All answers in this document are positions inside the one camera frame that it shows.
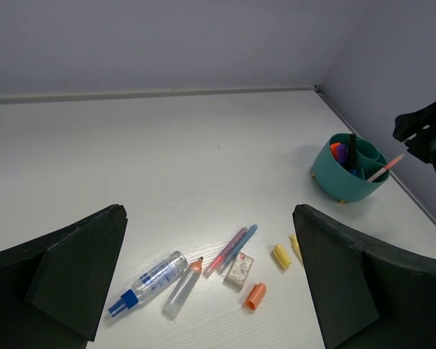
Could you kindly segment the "blue thin pen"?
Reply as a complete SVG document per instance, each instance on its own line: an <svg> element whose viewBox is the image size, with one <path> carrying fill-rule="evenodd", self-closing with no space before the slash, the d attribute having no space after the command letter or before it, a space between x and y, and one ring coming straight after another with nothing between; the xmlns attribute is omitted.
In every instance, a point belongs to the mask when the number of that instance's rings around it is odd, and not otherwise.
<svg viewBox="0 0 436 349"><path fill-rule="evenodd" d="M242 249L242 247L247 243L247 241L255 234L258 229L257 224L253 224L244 235L238 240L236 245L230 250L228 255L225 257L224 261L219 267L219 273L223 273L228 265L235 259L237 253Z"/></svg>

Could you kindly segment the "purple capped black highlighter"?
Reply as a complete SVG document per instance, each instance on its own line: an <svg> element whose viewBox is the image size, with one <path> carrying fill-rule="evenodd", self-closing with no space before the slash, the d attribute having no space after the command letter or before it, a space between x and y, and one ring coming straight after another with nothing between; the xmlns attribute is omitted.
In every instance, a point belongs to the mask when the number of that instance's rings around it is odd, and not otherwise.
<svg viewBox="0 0 436 349"><path fill-rule="evenodd" d="M336 160L340 164L345 164L348 160L348 147L345 144L339 144L336 147Z"/></svg>

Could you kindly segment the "yellow highlighter cap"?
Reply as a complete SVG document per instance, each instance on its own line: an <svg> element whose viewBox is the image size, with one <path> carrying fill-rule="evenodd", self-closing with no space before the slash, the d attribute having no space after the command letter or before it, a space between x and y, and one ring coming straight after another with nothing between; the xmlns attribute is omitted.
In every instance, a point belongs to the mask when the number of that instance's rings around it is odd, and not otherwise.
<svg viewBox="0 0 436 349"><path fill-rule="evenodd" d="M291 259L283 246L281 244L276 244L273 247L272 253L282 269L287 270L291 265Z"/></svg>

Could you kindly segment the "clear uncapped yellow highlighter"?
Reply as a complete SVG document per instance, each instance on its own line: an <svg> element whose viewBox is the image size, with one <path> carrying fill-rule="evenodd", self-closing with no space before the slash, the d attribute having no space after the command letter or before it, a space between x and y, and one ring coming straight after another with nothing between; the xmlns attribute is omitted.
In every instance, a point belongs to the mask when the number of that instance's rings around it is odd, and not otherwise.
<svg viewBox="0 0 436 349"><path fill-rule="evenodd" d="M294 251L294 254L297 256L297 259L298 259L298 261L300 261L301 265L304 265L303 259L302 259L302 255L301 255L301 251L300 251L300 248L299 248L299 242L297 240L296 235L292 234L290 236L290 240L291 240L292 249Z"/></svg>

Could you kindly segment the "blue capped black highlighter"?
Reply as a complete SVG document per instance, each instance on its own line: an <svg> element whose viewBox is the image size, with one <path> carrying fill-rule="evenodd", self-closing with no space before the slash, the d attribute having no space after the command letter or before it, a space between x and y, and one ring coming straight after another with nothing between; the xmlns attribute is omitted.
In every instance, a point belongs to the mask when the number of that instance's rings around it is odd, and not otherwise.
<svg viewBox="0 0 436 349"><path fill-rule="evenodd" d="M346 168L351 175L358 176L358 162L357 162L357 147L356 135L349 135L349 142L347 148L347 165Z"/></svg>

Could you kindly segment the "clear spray bottle blue cap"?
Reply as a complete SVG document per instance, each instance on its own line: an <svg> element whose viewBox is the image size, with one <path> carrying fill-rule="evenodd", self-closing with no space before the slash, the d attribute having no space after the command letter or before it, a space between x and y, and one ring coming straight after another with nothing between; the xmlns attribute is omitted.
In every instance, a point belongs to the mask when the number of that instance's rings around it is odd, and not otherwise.
<svg viewBox="0 0 436 349"><path fill-rule="evenodd" d="M143 273L119 300L108 308L111 318L115 318L125 310L148 304L160 293L173 284L188 266L187 259L179 251L172 252L146 273Z"/></svg>

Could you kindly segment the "pink orange thin pen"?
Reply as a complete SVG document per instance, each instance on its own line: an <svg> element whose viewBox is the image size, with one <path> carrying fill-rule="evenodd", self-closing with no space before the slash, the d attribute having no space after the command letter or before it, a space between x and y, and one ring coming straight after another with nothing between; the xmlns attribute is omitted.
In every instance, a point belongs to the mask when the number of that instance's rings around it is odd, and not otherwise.
<svg viewBox="0 0 436 349"><path fill-rule="evenodd" d="M389 163L387 163L382 168L380 168L377 172L375 172L373 175L371 175L366 181L373 182L373 181L377 180L384 173L388 172L393 166L395 166L403 157L404 157L404 154L400 154L399 156L395 157L393 160L391 160Z"/></svg>

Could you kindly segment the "clear uncapped orange highlighter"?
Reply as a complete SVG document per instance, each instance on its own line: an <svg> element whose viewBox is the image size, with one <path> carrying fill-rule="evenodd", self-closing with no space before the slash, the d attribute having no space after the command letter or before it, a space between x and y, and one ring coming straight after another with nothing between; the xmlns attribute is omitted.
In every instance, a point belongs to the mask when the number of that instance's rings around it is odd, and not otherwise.
<svg viewBox="0 0 436 349"><path fill-rule="evenodd" d="M202 274L202 263L203 257L200 257L195 262L190 263L185 272L182 274L174 290L169 295L169 298L162 308L162 313L168 319L174 320L178 316Z"/></svg>

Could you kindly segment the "orange highlighter cap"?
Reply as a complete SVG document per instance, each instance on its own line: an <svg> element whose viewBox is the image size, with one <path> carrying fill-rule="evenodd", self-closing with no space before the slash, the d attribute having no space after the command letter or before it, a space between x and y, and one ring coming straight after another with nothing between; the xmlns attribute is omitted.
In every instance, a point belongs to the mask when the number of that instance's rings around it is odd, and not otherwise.
<svg viewBox="0 0 436 349"><path fill-rule="evenodd" d="M255 284L244 301L244 306L256 310L267 292L267 287L263 283Z"/></svg>

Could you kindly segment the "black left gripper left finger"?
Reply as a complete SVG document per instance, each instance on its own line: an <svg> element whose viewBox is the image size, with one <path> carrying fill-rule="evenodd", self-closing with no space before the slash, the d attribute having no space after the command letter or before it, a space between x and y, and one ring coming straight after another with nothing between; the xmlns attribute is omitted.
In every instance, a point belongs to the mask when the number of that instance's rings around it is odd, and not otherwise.
<svg viewBox="0 0 436 349"><path fill-rule="evenodd" d="M128 218L119 204L0 251L0 348L95 339Z"/></svg>

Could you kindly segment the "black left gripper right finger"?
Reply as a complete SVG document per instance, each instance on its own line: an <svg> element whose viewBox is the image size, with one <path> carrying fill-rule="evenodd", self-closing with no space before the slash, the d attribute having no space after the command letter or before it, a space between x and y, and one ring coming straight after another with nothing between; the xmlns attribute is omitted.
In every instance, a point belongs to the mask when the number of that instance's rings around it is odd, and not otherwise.
<svg viewBox="0 0 436 349"><path fill-rule="evenodd" d="M326 348L436 348L436 259L308 204L293 221Z"/></svg>

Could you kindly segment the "white eraser box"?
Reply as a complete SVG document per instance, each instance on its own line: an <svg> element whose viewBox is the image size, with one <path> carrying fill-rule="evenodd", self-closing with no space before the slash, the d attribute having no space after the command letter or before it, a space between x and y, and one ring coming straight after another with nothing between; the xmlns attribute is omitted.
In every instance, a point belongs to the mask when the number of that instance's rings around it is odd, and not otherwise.
<svg viewBox="0 0 436 349"><path fill-rule="evenodd" d="M242 289L246 283L251 268L254 264L254 259L242 252L237 253L227 275L225 283L234 286L237 289Z"/></svg>

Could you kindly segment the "orange capped black highlighter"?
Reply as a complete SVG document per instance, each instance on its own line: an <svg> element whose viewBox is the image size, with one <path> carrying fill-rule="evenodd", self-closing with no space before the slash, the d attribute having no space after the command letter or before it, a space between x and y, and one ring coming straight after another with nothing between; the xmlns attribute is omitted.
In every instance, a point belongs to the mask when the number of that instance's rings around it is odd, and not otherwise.
<svg viewBox="0 0 436 349"><path fill-rule="evenodd" d="M330 151L331 154L333 155L333 157L338 160L338 156L337 156L337 149L338 147L341 145L341 143L337 142L337 143L332 143L330 144Z"/></svg>

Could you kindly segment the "teal round pen holder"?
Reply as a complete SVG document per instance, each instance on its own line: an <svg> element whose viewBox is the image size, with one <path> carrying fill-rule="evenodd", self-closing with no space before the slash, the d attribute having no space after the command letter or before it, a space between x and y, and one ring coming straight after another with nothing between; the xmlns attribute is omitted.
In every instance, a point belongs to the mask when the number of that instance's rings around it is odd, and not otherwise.
<svg viewBox="0 0 436 349"><path fill-rule="evenodd" d="M387 164L384 155L370 142L356 138L357 173L340 164L331 152L331 145L347 145L350 134L338 133L322 147L312 165L312 174L319 186L336 200L352 203L365 199L380 188L389 178L389 172L369 182L368 178Z"/></svg>

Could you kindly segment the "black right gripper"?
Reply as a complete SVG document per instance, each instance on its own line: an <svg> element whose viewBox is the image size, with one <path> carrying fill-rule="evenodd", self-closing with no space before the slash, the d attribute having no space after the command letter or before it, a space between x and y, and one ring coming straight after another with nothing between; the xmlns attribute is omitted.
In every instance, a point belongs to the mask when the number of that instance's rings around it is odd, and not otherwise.
<svg viewBox="0 0 436 349"><path fill-rule="evenodd" d="M431 164L436 174L436 101L416 112L397 116L392 136L411 155Z"/></svg>

